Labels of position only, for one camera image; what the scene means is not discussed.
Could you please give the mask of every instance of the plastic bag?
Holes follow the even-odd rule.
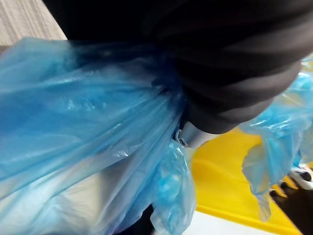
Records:
[[[252,148],[243,162],[243,173],[260,205],[260,218],[270,218],[268,190],[299,163],[313,160],[312,57],[304,59],[298,78],[258,117],[241,129],[262,137],[262,146]]]
[[[0,231],[110,235],[149,204],[181,234],[195,209],[183,107],[151,45],[24,39],[0,57]]]

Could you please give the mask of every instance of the translucent plastic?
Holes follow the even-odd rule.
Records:
[[[252,148],[243,162],[243,173],[257,197],[262,220],[270,217],[268,190],[282,180],[293,165],[312,157],[313,76],[304,60],[293,84],[258,117],[241,124],[241,129],[262,137],[262,146]]]
[[[111,235],[149,204],[181,234],[195,209],[183,98],[150,45],[25,39],[0,57],[0,231]]]

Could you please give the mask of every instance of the blue plastic bag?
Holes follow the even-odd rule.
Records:
[[[313,75],[309,61],[298,78],[258,117],[241,124],[241,129],[262,137],[243,162],[243,173],[260,204],[260,218],[270,218],[268,190],[279,183],[292,166],[313,160]]]
[[[24,39],[0,57],[0,231],[110,235],[150,204],[162,234],[195,209],[183,108],[151,45]]]

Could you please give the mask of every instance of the yellow floor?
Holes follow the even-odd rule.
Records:
[[[270,221],[259,219],[258,203],[241,165],[248,150],[260,142],[259,136],[236,129],[209,141],[195,153],[192,172],[197,211],[275,234],[298,235],[300,232],[274,203]]]

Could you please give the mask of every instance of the black sleeve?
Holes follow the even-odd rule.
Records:
[[[296,78],[313,49],[313,1],[157,1],[142,30],[175,57],[189,121],[220,134],[260,114]]]

